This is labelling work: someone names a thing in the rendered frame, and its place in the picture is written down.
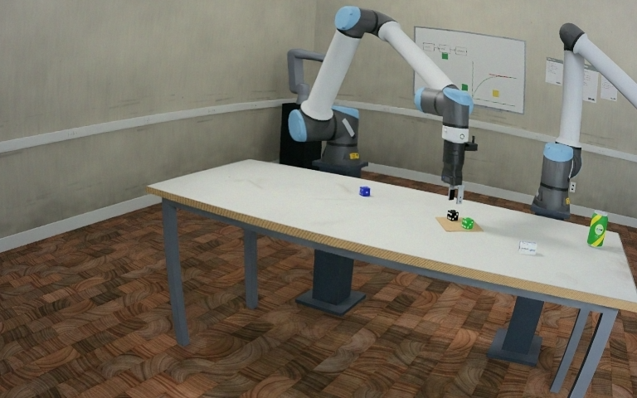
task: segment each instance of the white small box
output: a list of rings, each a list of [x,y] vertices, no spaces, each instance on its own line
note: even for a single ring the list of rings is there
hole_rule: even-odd
[[[520,240],[518,253],[521,255],[535,255],[537,252],[537,243]]]

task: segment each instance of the blue joint cap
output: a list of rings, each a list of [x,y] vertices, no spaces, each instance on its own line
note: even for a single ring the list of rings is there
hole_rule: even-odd
[[[360,119],[358,117],[358,109],[348,108],[347,106],[337,106],[337,105],[334,105],[332,109],[337,110],[338,112],[342,114],[348,114],[352,116],[353,118]]]
[[[304,143],[308,140],[308,130],[300,110],[295,109],[289,113],[288,128],[289,135],[294,141]]]
[[[421,104],[423,91],[425,91],[425,87],[420,87],[418,91],[416,92],[416,95],[414,95],[414,104],[416,105],[416,108],[420,112],[425,112],[424,110],[422,110],[422,104]]]
[[[471,95],[468,92],[458,89],[451,89],[450,87],[442,89],[442,92],[445,97],[454,101],[455,103],[469,106],[469,114],[474,111],[474,99],[471,98]]]
[[[563,143],[547,143],[544,145],[544,157],[553,162],[568,162],[573,159],[573,148]]]
[[[358,7],[346,6],[338,10],[334,18],[334,25],[339,31],[352,29],[361,19],[361,9]]]

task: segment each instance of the green die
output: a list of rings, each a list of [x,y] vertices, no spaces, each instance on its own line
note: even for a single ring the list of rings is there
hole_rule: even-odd
[[[470,230],[474,227],[474,221],[468,217],[462,219],[462,227],[466,230]]]

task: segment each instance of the soda can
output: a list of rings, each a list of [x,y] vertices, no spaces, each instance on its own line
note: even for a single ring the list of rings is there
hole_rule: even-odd
[[[608,213],[595,210],[591,217],[591,228],[588,230],[588,245],[601,247],[604,244],[606,228],[608,228]]]

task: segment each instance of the table leg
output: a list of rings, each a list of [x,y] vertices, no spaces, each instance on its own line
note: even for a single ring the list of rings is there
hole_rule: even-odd
[[[170,308],[173,311],[173,326],[177,343],[189,343],[186,306],[183,302],[182,266],[179,263],[179,240],[177,237],[177,208],[162,200],[163,248],[166,253]]]
[[[365,299],[365,293],[352,291],[354,260],[322,250],[314,251],[312,290],[296,302],[342,316]]]
[[[508,329],[499,329],[487,357],[535,366],[542,338],[535,336],[542,315],[543,301],[518,296]]]
[[[246,305],[255,309],[259,305],[256,274],[256,232],[243,230],[243,261],[246,266]]]
[[[566,345],[566,350],[564,351],[564,355],[560,361],[560,366],[557,368],[557,374],[553,379],[553,384],[551,384],[551,392],[553,393],[560,392],[560,389],[562,388],[562,384],[564,383],[564,379],[568,373],[568,368],[573,362],[573,357],[577,350],[577,344],[580,342],[581,334],[584,332],[589,312],[590,311],[588,309],[584,308],[580,308],[577,312],[577,319],[573,326],[571,337],[568,339],[568,344]]]
[[[586,390],[588,390],[597,365],[600,363],[601,354],[604,352],[608,337],[610,337],[610,331],[615,324],[617,312],[618,310],[616,309],[608,308],[606,311],[600,313],[600,319],[597,322],[597,326],[595,326],[593,338],[584,356],[584,362],[581,364],[580,371],[577,372],[575,384],[573,384],[571,388],[569,398],[582,398],[586,394]]]

